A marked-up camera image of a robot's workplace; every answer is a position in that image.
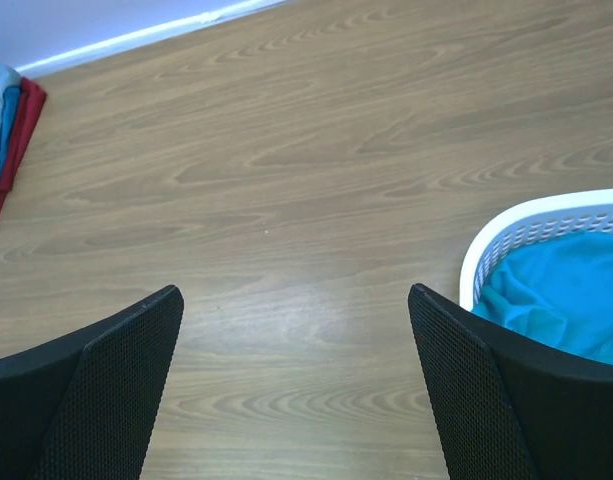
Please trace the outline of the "teal t-shirt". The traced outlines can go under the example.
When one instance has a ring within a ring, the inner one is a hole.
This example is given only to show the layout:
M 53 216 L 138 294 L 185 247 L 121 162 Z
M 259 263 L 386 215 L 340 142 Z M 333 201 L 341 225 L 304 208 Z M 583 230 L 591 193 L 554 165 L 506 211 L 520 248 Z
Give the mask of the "teal t-shirt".
M 472 313 L 613 365 L 613 235 L 571 234 L 512 251 L 484 283 Z

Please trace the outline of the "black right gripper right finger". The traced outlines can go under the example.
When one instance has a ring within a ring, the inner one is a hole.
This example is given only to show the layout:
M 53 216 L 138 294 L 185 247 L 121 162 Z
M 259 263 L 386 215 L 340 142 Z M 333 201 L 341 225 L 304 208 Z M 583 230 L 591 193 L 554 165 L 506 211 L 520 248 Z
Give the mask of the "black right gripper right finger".
M 613 479 L 613 366 L 482 319 L 417 283 L 417 352 L 452 479 Z

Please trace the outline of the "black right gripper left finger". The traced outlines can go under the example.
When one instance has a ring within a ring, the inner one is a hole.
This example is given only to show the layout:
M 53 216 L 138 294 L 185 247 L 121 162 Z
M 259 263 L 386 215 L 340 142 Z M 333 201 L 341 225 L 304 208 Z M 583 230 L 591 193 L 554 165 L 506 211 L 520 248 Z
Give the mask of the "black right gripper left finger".
M 0 358 L 0 479 L 137 479 L 184 311 L 174 285 Z

